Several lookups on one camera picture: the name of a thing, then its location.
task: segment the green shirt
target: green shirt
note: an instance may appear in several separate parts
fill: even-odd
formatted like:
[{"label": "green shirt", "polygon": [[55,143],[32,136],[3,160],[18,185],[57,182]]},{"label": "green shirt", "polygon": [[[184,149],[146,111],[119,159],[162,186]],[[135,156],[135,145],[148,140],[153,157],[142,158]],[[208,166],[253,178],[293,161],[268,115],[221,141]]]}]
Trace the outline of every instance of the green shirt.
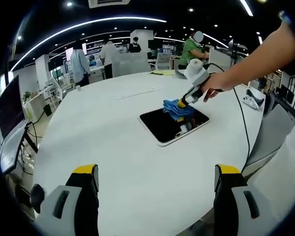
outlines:
[{"label": "green shirt", "polygon": [[188,62],[191,59],[197,58],[196,56],[194,56],[190,53],[190,51],[192,51],[194,49],[201,52],[200,47],[197,47],[197,45],[190,38],[187,39],[185,42],[185,45],[183,46],[183,52],[180,57],[180,65],[188,65]]}]

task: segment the black hair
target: black hair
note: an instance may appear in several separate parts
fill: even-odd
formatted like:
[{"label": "black hair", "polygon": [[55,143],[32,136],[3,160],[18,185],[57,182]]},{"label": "black hair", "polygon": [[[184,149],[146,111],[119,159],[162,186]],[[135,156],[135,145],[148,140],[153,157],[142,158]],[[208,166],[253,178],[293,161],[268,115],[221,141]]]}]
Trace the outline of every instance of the black hair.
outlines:
[{"label": "black hair", "polygon": [[82,42],[81,40],[77,39],[73,45],[73,49],[82,49]]}]

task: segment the white shirt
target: white shirt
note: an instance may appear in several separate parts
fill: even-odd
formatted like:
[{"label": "white shirt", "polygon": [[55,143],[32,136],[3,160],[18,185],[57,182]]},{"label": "white shirt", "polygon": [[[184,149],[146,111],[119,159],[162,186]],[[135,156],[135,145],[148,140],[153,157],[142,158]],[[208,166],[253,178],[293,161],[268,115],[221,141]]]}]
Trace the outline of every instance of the white shirt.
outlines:
[{"label": "white shirt", "polygon": [[113,63],[113,58],[119,54],[116,46],[112,41],[106,43],[102,48],[100,58],[105,59],[104,65],[109,65]]},{"label": "white shirt", "polygon": [[89,62],[82,49],[74,49],[70,60],[74,82],[78,83],[83,79],[84,74],[90,74]]}]

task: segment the game controller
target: game controller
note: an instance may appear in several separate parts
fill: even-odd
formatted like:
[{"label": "game controller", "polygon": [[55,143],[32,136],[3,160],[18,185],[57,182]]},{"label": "game controller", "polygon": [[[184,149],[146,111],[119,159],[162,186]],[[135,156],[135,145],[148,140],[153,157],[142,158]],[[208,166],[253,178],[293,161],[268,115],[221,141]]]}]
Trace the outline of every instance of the game controller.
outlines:
[{"label": "game controller", "polygon": [[244,96],[242,102],[246,104],[247,106],[251,107],[252,109],[255,109],[255,110],[259,109],[257,102],[248,95]]},{"label": "game controller", "polygon": [[244,96],[242,102],[252,109],[259,109],[264,102],[264,99],[257,99],[253,93],[247,89],[246,95]]}]

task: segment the hand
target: hand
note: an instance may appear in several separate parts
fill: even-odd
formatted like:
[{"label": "hand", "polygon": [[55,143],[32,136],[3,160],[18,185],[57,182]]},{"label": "hand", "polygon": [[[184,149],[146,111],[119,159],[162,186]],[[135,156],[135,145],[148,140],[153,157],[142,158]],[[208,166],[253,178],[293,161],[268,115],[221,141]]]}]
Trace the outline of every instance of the hand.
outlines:
[{"label": "hand", "polygon": [[218,95],[219,92],[216,91],[216,89],[221,89],[223,91],[229,90],[229,88],[225,87],[226,81],[228,81],[226,72],[211,75],[209,80],[200,88],[203,93],[207,91],[203,101],[207,102],[209,98],[214,98]]}]

